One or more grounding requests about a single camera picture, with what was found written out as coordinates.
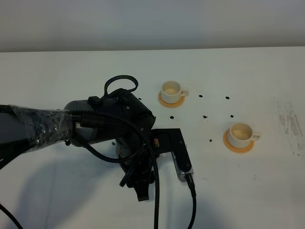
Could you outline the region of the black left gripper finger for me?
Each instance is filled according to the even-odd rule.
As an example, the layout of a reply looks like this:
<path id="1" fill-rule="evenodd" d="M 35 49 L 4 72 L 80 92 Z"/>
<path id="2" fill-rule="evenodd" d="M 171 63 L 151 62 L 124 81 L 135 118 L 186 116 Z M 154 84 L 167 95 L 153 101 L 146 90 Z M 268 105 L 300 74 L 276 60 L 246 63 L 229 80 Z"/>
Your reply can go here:
<path id="1" fill-rule="evenodd" d="M 149 184 L 148 179 L 138 179 L 133 182 L 139 202 L 149 200 Z"/>

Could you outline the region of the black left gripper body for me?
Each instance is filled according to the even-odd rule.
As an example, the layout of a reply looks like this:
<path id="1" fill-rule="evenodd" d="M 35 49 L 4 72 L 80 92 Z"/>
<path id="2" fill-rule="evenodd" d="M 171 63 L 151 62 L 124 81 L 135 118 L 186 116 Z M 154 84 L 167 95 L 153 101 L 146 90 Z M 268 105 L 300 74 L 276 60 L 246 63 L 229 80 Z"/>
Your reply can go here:
<path id="1" fill-rule="evenodd" d="M 93 143 L 115 140 L 119 163 L 125 172 L 120 185 L 133 187 L 138 179 L 148 179 L 156 166 L 156 157 L 149 145 L 150 133 L 155 122 L 152 112 L 130 91 L 117 89 L 93 105 L 102 121 L 95 130 Z"/>

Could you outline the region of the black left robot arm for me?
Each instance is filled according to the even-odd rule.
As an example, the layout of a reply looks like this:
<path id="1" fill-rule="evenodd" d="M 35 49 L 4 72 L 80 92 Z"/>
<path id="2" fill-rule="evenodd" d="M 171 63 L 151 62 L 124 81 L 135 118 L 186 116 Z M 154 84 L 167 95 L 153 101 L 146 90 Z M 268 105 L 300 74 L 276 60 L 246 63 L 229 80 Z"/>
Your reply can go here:
<path id="1" fill-rule="evenodd" d="M 2 105 L 0 165 L 65 142 L 120 164 L 125 173 L 120 185 L 134 188 L 139 201 L 148 200 L 149 185 L 156 180 L 156 160 L 149 145 L 154 122 L 152 112 L 125 89 L 72 101 L 63 110 Z"/>

